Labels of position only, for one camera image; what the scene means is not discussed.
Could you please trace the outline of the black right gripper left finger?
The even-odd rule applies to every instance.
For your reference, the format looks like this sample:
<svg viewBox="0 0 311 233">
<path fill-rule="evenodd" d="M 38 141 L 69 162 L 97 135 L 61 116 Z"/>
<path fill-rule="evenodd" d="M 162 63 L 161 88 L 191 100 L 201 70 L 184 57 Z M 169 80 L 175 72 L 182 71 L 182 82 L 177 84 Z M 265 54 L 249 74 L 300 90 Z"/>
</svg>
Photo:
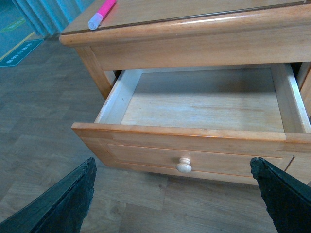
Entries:
<svg viewBox="0 0 311 233">
<path fill-rule="evenodd" d="M 94 194 L 96 163 L 88 158 L 0 224 L 2 233 L 78 233 Z"/>
</svg>

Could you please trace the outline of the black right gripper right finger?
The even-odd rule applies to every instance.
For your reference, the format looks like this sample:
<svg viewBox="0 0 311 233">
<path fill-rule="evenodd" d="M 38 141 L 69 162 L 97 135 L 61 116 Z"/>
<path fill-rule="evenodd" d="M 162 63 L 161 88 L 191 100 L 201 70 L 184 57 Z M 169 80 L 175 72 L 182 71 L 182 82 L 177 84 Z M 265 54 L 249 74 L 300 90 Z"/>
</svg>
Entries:
<svg viewBox="0 0 311 233">
<path fill-rule="evenodd" d="M 311 187 L 261 157 L 250 161 L 266 210 L 279 233 L 311 231 Z"/>
</svg>

